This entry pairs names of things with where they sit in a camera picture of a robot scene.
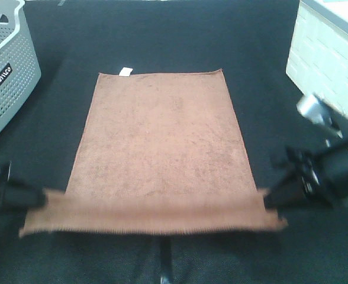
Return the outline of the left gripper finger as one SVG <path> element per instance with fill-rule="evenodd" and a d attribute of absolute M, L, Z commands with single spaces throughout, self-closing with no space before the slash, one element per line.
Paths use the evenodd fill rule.
<path fill-rule="evenodd" d="M 4 206 L 9 209 L 41 208 L 47 196 L 44 189 L 21 180 L 9 180 L 4 189 Z"/>

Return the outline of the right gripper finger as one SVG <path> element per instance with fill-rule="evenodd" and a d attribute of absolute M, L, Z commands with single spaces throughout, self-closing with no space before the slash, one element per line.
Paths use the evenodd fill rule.
<path fill-rule="evenodd" d="M 294 152 L 292 147 L 281 147 L 275 149 L 269 155 L 270 163 L 274 169 L 293 169 L 294 166 Z"/>
<path fill-rule="evenodd" d="M 308 205 L 302 175 L 296 171 L 288 172 L 269 188 L 263 201 L 266 209 L 293 209 Z"/>

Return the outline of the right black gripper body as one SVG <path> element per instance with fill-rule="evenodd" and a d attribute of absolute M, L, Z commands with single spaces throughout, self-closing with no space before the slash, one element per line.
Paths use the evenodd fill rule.
<path fill-rule="evenodd" d="M 348 206 L 348 139 L 316 152 L 287 147 L 286 155 L 311 187 L 307 194 Z"/>

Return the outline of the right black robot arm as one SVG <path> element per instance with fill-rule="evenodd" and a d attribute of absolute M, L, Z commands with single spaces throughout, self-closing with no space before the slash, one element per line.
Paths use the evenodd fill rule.
<path fill-rule="evenodd" d="M 333 138 L 319 150 L 285 146 L 271 156 L 286 174 L 263 197 L 265 208 L 348 208 L 348 118 L 315 95 L 304 95 L 297 110 Z"/>

